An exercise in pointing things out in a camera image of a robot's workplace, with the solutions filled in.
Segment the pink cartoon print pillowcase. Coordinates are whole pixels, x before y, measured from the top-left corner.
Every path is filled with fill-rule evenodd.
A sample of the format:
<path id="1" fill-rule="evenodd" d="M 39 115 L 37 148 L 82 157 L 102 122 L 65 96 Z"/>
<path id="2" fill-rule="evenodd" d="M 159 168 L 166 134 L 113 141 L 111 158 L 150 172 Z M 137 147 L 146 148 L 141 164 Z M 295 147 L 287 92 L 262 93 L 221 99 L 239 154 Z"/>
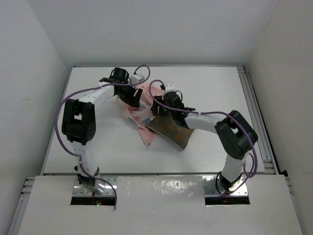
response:
<path id="1" fill-rule="evenodd" d="M 151 111 L 153 99 L 149 93 L 149 85 L 150 83 L 144 83 L 138 86 L 143 91 L 139 99 L 139 108 L 131 107 L 120 98 L 117 99 L 121 106 L 123 117 L 136 125 L 140 138 L 146 148 L 151 145 L 156 136 L 153 131 L 149 131 L 147 128 L 147 125 L 155 118 Z"/>

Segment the grey orange patterned pillow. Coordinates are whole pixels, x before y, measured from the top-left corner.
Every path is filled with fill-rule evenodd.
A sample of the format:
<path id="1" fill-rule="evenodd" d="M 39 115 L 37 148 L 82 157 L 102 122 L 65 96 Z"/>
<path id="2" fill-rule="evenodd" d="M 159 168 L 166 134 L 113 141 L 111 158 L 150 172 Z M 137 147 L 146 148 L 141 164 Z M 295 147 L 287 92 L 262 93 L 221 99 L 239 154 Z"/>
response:
<path id="1" fill-rule="evenodd" d="M 195 131 L 178 126 L 170 116 L 156 116 L 147 125 L 147 128 L 163 136 L 180 150 L 187 147 L 189 139 Z"/>

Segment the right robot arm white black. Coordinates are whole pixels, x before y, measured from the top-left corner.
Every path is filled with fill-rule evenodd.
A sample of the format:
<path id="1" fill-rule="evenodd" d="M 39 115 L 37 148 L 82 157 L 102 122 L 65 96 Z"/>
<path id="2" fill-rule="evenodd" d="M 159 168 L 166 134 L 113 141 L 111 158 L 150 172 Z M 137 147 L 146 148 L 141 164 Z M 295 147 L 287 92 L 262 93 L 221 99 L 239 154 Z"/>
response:
<path id="1" fill-rule="evenodd" d="M 176 125 L 185 129 L 200 129 L 216 134 L 227 153 L 226 161 L 215 180 L 219 195 L 231 193 L 231 188 L 242 174 L 254 176 L 258 166 L 255 143 L 258 135 L 240 112 L 197 112 L 185 107 L 176 92 L 153 96 L 152 113 L 157 116 L 170 116 Z"/>

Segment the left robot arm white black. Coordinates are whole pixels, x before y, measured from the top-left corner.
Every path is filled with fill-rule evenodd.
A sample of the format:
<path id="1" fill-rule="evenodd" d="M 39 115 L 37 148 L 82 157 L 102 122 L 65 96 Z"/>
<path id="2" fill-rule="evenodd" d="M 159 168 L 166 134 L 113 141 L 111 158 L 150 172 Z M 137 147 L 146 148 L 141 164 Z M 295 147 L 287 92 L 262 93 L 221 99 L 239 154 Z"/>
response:
<path id="1" fill-rule="evenodd" d="M 103 193 L 108 185 L 100 178 L 94 161 L 92 139 L 96 133 L 96 109 L 108 99 L 117 96 L 131 107 L 140 106 L 143 90 L 138 85 L 147 78 L 141 74 L 130 75 L 125 69 L 114 68 L 108 78 L 103 77 L 94 88 L 84 89 L 80 99 L 69 95 L 64 101 L 61 131 L 73 147 L 71 154 L 78 157 L 77 179 L 87 191 Z"/>

